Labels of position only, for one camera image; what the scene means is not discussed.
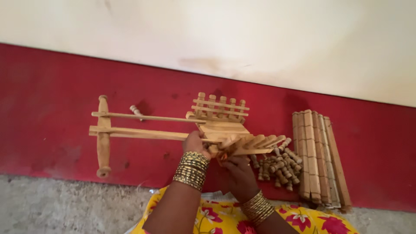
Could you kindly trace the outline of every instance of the hand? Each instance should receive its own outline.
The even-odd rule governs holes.
[[[233,196],[240,202],[246,203],[259,191],[253,170],[245,157],[229,157],[223,166],[229,173],[229,186]]]
[[[204,149],[202,145],[201,137],[204,136],[204,133],[193,131],[191,132],[186,140],[182,143],[183,152],[195,151],[197,153],[203,154],[208,160],[211,160],[211,154]]]

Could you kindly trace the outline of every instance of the yellow dress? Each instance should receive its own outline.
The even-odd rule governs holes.
[[[149,234],[141,227],[157,206],[167,187],[159,190],[147,204],[143,218],[130,234]],[[196,214],[194,234],[255,234],[256,231],[241,211],[238,202],[214,202],[201,199]],[[357,234],[357,230],[345,219],[334,214],[298,207],[276,206],[277,213],[296,231],[302,234]]]

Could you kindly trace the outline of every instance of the white wall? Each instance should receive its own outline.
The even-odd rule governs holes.
[[[414,0],[0,0],[0,42],[416,107]]]

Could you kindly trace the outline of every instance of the bangle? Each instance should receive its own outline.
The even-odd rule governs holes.
[[[205,174],[208,169],[209,160],[197,152],[185,152],[176,169],[174,181],[187,184],[199,191],[205,182]]]
[[[261,190],[250,201],[242,204],[241,209],[256,227],[275,211],[274,207],[263,196]]]

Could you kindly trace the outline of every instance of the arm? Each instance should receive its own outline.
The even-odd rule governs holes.
[[[203,148],[201,135],[194,131],[183,142],[183,152],[198,152],[208,160],[210,154]],[[194,187],[173,181],[159,204],[149,215],[143,229],[151,234],[192,233],[196,213],[201,200],[201,192]]]
[[[260,189],[247,160],[242,157],[230,157],[223,165],[229,172],[230,191],[241,204],[257,195]],[[298,234],[276,211],[260,223],[256,231],[258,234]]]

